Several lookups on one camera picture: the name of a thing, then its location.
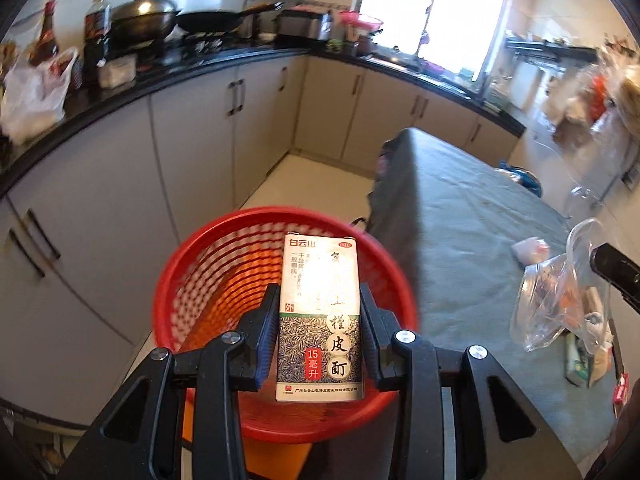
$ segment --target silver screw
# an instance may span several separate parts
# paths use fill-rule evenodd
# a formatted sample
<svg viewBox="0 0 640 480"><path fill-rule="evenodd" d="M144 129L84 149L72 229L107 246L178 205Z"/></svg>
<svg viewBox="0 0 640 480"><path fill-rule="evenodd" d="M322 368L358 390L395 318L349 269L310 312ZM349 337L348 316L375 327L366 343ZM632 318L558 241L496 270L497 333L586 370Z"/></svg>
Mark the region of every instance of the silver screw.
<svg viewBox="0 0 640 480"><path fill-rule="evenodd" d="M396 334L396 339L401 343L413 343L415 341L415 334L411 330L401 330Z"/></svg>
<svg viewBox="0 0 640 480"><path fill-rule="evenodd" d="M222 342L228 345L235 345L242 336L238 332L225 332L222 335Z"/></svg>
<svg viewBox="0 0 640 480"><path fill-rule="evenodd" d="M487 357L489 352L486 351L486 348L484 346L473 345L469 349L469 353L471 354L472 357L475 357L476 359L484 359L485 357Z"/></svg>
<svg viewBox="0 0 640 480"><path fill-rule="evenodd" d="M169 351L166 348L154 348L151 351L151 358L154 361L163 361L169 356Z"/></svg>

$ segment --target window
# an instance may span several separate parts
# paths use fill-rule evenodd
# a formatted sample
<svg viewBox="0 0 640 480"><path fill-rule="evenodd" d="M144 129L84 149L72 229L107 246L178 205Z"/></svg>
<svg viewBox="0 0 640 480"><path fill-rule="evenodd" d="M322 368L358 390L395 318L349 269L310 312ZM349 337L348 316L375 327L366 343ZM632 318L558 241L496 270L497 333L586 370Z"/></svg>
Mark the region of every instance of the window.
<svg viewBox="0 0 640 480"><path fill-rule="evenodd" d="M360 12L383 20L376 39L476 80L486 69L504 0L362 0Z"/></svg>

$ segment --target cabinet handle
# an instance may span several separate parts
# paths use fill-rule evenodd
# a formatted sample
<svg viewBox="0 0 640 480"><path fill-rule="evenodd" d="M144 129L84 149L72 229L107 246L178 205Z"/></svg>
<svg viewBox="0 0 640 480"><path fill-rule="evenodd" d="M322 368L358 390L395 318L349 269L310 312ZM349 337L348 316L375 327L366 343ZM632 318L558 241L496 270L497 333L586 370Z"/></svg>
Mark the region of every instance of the cabinet handle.
<svg viewBox="0 0 640 480"><path fill-rule="evenodd" d="M40 236L42 236L42 238L44 238L44 241L46 241L47 245L49 246L49 249L51 250L51 256L53 257L53 259L59 260L60 251L55 248L55 246L51 243L51 240L49 240L49 237L45 234L44 230L42 229L42 226L40 225L40 222L38 222L38 219L36 218L36 213L33 212L33 209L31 208L27 209L27 216L29 220L33 222L33 225L36 226L36 229L40 233Z"/></svg>
<svg viewBox="0 0 640 480"><path fill-rule="evenodd" d="M29 256L29 253L26 251L24 245L20 241L20 238L18 238L18 235L14 232L13 229L9 229L9 238L11 238L11 241L18 246L18 249L20 249L20 252L24 254L25 258L27 258L27 260L31 264L31 267L33 267L33 269L36 271L37 275L41 278L44 278L44 270L42 270L40 266L33 261L33 258Z"/></svg>
<svg viewBox="0 0 640 480"><path fill-rule="evenodd" d="M411 113L409 115L411 115L411 117L413 117L415 115L416 110L418 109L418 103L420 102L420 96L417 95L415 97L415 101L414 101L414 107L411 108Z"/></svg>
<svg viewBox="0 0 640 480"><path fill-rule="evenodd" d="M244 109L244 99L246 98L246 86L244 84L244 79L238 81L238 86L240 87L240 91L242 92L242 99L240 101L240 104L238 105L238 108L236 108L236 110L234 111L235 114L241 112Z"/></svg>
<svg viewBox="0 0 640 480"><path fill-rule="evenodd" d="M278 92L282 92L287 87L289 81L289 67L282 67L282 86L278 88Z"/></svg>
<svg viewBox="0 0 640 480"><path fill-rule="evenodd" d="M474 142L476 140L476 137L480 133L481 128L482 128L482 124L478 124L478 126L476 126L476 130L474 131L474 134L471 136L471 139L469 139L469 142Z"/></svg>
<svg viewBox="0 0 640 480"><path fill-rule="evenodd" d="M233 101L233 107L231 108L231 110L229 110L226 113L227 117L231 117L233 114L236 113L236 102L238 101L238 85L236 84L236 81L232 81L231 83L229 83L229 89L233 90L234 92L234 101Z"/></svg>
<svg viewBox="0 0 640 480"><path fill-rule="evenodd" d="M360 86L360 78L362 76L360 74L358 74L356 76L356 81L353 83L353 90L351 91L351 95L356 95L358 92L358 86Z"/></svg>
<svg viewBox="0 0 640 480"><path fill-rule="evenodd" d="M422 111L420 112L420 118L424 117L424 113L427 111L427 106L429 106L429 100L425 99L424 103L422 104Z"/></svg>

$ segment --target kitchen cabinet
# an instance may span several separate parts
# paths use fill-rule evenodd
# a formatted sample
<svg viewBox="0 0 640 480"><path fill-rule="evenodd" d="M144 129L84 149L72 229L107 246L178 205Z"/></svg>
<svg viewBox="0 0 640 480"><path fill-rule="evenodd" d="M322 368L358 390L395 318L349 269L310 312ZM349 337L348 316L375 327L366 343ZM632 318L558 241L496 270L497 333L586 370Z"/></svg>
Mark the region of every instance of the kitchen cabinet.
<svg viewBox="0 0 640 480"><path fill-rule="evenodd" d="M279 61L280 81L271 129L270 168L273 168L293 145L307 58L285 57Z"/></svg>
<svg viewBox="0 0 640 480"><path fill-rule="evenodd" d="M501 160L508 160L518 139L497 124L484 117L478 117L465 151L497 168Z"/></svg>
<svg viewBox="0 0 640 480"><path fill-rule="evenodd" d="M233 116L235 206L249 198L271 169L271 133L281 68L278 60L270 60L238 69L239 105Z"/></svg>
<svg viewBox="0 0 640 480"><path fill-rule="evenodd" d="M363 68L340 61L309 59L296 148L340 160L364 73Z"/></svg>
<svg viewBox="0 0 640 480"><path fill-rule="evenodd" d="M41 415L88 425L126 371L133 346L53 272L7 200L0 202L0 248L0 397ZM94 271L101 266L99 251L95 259Z"/></svg>
<svg viewBox="0 0 640 480"><path fill-rule="evenodd" d="M422 94L411 83L367 70L342 161L375 171L382 144L414 124Z"/></svg>
<svg viewBox="0 0 640 480"><path fill-rule="evenodd" d="M237 76L230 68L151 96L158 160L180 241L234 208L229 112Z"/></svg>
<svg viewBox="0 0 640 480"><path fill-rule="evenodd" d="M457 148L464 148L477 118L468 108L423 90L414 126Z"/></svg>
<svg viewBox="0 0 640 480"><path fill-rule="evenodd" d="M69 139L8 197L40 252L87 306L130 343L146 338L156 281L177 247L148 98Z"/></svg>

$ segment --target red bottle cap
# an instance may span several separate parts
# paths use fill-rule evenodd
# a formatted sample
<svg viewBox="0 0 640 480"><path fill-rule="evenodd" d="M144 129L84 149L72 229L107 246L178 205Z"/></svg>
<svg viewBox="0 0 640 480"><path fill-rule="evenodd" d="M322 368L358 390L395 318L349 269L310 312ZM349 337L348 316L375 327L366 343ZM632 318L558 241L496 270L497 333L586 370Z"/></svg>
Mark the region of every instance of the red bottle cap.
<svg viewBox="0 0 640 480"><path fill-rule="evenodd" d="M53 14L53 11L56 10L56 1L49 0L46 4L44 4L44 13L45 14Z"/></svg>

